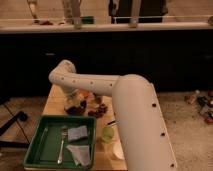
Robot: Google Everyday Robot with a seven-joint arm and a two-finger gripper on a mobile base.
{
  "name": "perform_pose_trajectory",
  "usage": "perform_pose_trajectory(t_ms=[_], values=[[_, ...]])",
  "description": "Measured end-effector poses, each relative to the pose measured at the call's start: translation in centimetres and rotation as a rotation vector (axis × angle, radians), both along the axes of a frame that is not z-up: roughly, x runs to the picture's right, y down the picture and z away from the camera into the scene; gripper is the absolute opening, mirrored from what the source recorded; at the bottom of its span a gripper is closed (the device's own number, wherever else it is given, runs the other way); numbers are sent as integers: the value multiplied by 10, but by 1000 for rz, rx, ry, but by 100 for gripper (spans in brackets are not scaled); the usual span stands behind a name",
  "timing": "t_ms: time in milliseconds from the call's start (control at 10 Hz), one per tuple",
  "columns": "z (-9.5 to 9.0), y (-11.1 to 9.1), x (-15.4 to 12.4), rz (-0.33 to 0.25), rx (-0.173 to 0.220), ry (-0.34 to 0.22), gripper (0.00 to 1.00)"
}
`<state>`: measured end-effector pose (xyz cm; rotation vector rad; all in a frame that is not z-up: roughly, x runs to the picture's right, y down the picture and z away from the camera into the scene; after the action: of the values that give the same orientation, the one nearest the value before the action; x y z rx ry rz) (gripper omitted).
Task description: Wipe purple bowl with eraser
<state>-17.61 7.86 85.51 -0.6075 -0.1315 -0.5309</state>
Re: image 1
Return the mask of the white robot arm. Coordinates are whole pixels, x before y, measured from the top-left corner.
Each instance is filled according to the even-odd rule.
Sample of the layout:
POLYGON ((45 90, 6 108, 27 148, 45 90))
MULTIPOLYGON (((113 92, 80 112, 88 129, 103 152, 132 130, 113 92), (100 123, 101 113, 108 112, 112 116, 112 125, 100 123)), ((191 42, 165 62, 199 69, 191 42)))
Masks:
POLYGON ((157 95, 146 78, 78 74, 68 60, 49 74, 69 96, 76 89, 110 96, 128 171, 178 171, 157 95))

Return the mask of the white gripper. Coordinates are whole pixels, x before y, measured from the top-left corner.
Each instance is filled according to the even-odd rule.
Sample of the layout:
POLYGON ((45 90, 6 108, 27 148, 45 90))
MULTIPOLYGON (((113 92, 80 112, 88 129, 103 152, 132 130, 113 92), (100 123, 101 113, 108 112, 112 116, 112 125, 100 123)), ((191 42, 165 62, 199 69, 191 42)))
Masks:
POLYGON ((86 99, 80 90, 74 90, 71 94, 66 96, 64 103, 64 109, 66 111, 73 111, 75 109, 84 110, 86 106, 86 99))

